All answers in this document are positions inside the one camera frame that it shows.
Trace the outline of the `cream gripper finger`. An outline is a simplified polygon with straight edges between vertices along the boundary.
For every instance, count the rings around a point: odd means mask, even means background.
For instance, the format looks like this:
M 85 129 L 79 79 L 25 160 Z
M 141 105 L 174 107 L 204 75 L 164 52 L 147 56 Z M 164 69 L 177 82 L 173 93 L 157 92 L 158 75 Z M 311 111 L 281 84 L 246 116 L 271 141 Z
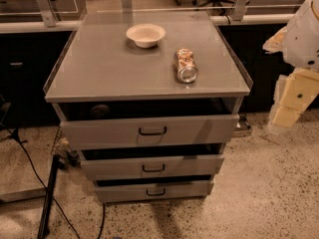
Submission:
M 270 37 L 262 46 L 262 49 L 268 53 L 281 52 L 283 50 L 283 39 L 286 35 L 287 28 L 283 27 Z
M 284 133 L 291 129 L 318 95 L 318 71 L 295 68 L 289 76 L 280 75 L 275 86 L 268 130 Z

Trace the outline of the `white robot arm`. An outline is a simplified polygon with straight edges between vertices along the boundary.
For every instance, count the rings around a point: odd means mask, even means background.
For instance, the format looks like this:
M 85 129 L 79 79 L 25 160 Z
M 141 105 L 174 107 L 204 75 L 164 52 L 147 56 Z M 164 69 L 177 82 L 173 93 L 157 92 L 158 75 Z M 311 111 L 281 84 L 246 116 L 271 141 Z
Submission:
M 305 0 L 262 49 L 281 52 L 284 62 L 294 67 L 288 76 L 279 76 L 269 114 L 268 130 L 280 134 L 291 129 L 319 95 L 319 0 Z

